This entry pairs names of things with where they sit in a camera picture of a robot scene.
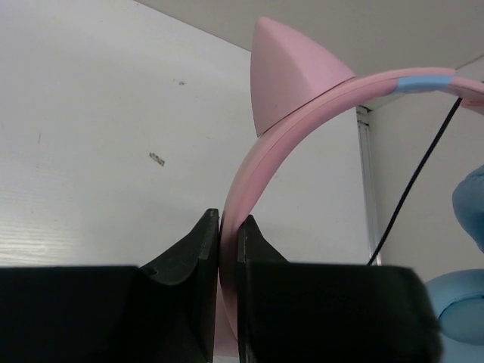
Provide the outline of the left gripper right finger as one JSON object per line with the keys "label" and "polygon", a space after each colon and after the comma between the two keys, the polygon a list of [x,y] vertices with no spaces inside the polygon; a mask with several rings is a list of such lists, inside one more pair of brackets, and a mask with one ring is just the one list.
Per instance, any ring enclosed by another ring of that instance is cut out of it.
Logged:
{"label": "left gripper right finger", "polygon": [[237,233],[242,362],[438,362],[440,326],[409,268],[287,261],[248,217]]}

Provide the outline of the pink blue cat-ear headphones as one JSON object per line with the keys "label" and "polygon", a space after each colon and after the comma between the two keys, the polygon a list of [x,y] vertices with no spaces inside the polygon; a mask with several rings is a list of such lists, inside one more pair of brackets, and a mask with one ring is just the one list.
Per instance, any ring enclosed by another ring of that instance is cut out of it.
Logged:
{"label": "pink blue cat-ear headphones", "polygon": [[441,91],[478,104],[483,84],[450,68],[419,67],[358,77],[312,39],[262,17],[254,28],[250,96],[257,140],[231,184],[222,214],[215,353],[235,356],[236,234],[290,152],[334,117],[378,97]]}

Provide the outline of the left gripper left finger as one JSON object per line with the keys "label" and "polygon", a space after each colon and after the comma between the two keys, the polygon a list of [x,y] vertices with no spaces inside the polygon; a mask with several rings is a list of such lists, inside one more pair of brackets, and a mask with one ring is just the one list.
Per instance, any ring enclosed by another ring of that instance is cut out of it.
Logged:
{"label": "left gripper left finger", "polygon": [[149,263],[4,267],[3,362],[211,362],[219,213]]}

